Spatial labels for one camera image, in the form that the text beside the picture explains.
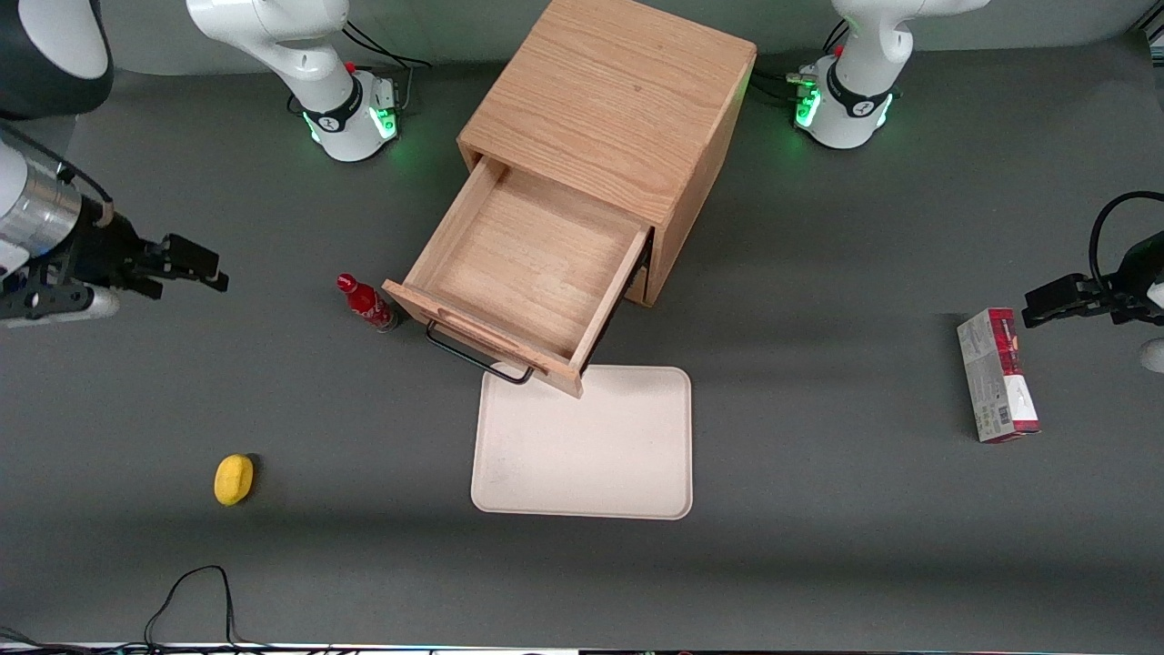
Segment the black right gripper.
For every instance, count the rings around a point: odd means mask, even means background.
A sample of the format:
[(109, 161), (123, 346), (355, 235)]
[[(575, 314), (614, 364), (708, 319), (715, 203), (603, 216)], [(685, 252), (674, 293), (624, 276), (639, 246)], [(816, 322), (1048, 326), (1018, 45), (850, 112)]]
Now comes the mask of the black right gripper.
[(127, 290), (157, 301), (164, 291), (166, 265), (199, 277), (200, 285), (217, 293), (229, 289), (230, 278), (219, 272), (219, 254), (179, 235), (163, 242), (139, 236), (128, 219), (116, 213), (104, 227), (100, 202), (83, 202), (69, 242), (69, 275), (95, 285)]

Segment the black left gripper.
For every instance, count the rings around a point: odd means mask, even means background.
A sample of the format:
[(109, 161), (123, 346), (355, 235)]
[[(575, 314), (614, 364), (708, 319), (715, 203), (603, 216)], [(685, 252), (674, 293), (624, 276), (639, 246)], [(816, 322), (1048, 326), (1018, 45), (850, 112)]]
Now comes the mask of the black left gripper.
[(1163, 323), (1161, 283), (1163, 283), (1163, 232), (1133, 245), (1119, 262), (1117, 272), (1100, 272), (1100, 233), (1090, 236), (1090, 275), (1072, 273), (1048, 282), (1024, 294), (1021, 311), (1028, 330), (1069, 316), (1090, 316), (1093, 298), (1101, 314), (1115, 325)]

